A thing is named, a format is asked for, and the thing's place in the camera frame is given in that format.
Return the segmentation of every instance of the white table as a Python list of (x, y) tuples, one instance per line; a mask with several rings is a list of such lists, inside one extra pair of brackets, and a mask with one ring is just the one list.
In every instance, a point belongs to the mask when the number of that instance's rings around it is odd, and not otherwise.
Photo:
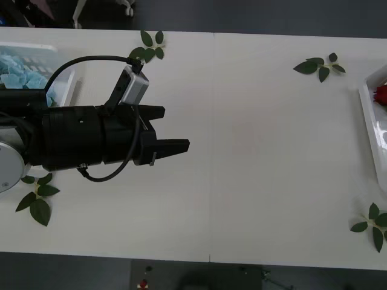
[[(347, 76), (292, 70), (335, 52)], [(356, 80), (387, 63), (387, 40), (215, 36), (211, 260), (387, 269), (352, 233), (376, 181)]]
[[(126, 56), (134, 31), (3, 28), (4, 41), (52, 44), (69, 57)], [(129, 166), (93, 184), (60, 172), (48, 228), (14, 213), (24, 185), (0, 200), (0, 251), (387, 269), (353, 217), (377, 185), (356, 80), (387, 63), (387, 40), (166, 33), (164, 60), (144, 68), (144, 104), (166, 107), (159, 138), (188, 153)], [(348, 71), (324, 82), (292, 68), (335, 52)], [(122, 65), (87, 63), (78, 105), (109, 96)], [(115, 166), (95, 167), (102, 176)]]

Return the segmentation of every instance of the red object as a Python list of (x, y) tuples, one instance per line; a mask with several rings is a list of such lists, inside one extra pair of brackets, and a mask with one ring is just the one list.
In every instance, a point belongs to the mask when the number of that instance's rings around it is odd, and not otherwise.
[(145, 279), (142, 280), (141, 283), (140, 283), (141, 289), (145, 289), (146, 285), (148, 285), (148, 281), (146, 281)]
[(382, 106), (387, 106), (387, 85), (379, 86), (376, 89), (374, 101)]

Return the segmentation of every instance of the black cable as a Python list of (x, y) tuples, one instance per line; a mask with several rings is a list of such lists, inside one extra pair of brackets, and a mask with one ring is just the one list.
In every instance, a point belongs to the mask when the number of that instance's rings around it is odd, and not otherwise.
[(93, 181), (93, 182), (104, 182), (104, 181), (107, 181), (107, 180), (110, 180), (110, 179), (116, 177), (125, 168), (125, 166), (132, 159), (135, 147), (136, 147), (137, 142), (138, 142), (138, 137), (140, 136), (140, 113), (138, 111), (138, 106), (134, 106), (134, 114), (135, 114), (134, 137), (132, 139), (132, 144), (131, 144), (131, 147), (129, 149), (129, 152), (128, 152), (125, 160), (121, 163), (120, 167), (117, 168), (112, 174), (110, 174), (106, 177), (103, 177), (103, 178), (91, 177), (91, 176), (89, 176), (89, 173), (87, 172), (86, 169), (78, 168), (78, 171), (80, 172), (80, 174), (82, 174), (83, 177), (85, 177), (86, 179)]
[(136, 74), (139, 74), (141, 72), (142, 67), (143, 67), (139, 60), (130, 59), (128, 57), (122, 57), (122, 56), (83, 56), (83, 57), (78, 57), (77, 59), (73, 59), (73, 60), (65, 63), (64, 65), (62, 65), (60, 68), (58, 68), (53, 73), (53, 75), (48, 80), (46, 87), (44, 88), (45, 92), (46, 93), (48, 92), (50, 86), (53, 84), (54, 80), (58, 77), (58, 75), (62, 71), (64, 71), (65, 69), (67, 69), (71, 65), (75, 65), (76, 63), (80, 63), (80, 62), (87, 62), (89, 60), (113, 60), (116, 62), (126, 62), (128, 65), (133, 66), (133, 72), (135, 72)]

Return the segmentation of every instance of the floor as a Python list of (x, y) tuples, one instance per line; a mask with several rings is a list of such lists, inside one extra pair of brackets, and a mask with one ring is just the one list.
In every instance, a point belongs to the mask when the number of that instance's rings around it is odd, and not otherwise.
[(133, 19), (112, 2), (88, 0), (83, 28), (387, 37), (383, 0), (137, 0)]
[[(0, 260), (0, 289), (6, 290), (135, 290), (143, 279), (148, 281), (149, 290), (210, 290), (200, 287), (200, 283), (208, 277), (222, 278), (218, 279), (222, 283), (212, 288), (216, 290), (387, 289), (384, 271), (22, 253), (0, 253)], [(261, 282), (261, 271), (270, 271), (270, 279), (285, 288)]]

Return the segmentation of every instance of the blue sponge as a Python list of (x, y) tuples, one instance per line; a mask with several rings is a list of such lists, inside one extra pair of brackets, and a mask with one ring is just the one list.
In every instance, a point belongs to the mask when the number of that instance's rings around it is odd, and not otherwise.
[[(7, 89), (43, 89), (47, 79), (37, 71), (25, 69), (23, 62), (16, 56), (0, 55), (0, 83)], [(47, 105), (55, 101), (55, 92), (51, 87), (47, 94)]]

